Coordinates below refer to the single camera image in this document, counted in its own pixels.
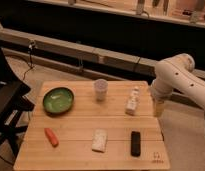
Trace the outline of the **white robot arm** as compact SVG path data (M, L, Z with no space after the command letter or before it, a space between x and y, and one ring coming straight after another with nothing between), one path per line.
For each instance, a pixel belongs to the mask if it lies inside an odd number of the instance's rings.
M158 61L154 67L156 78L149 87L154 102L163 104L177 89L205 111L205 81L192 73L194 68L193 57L186 53Z

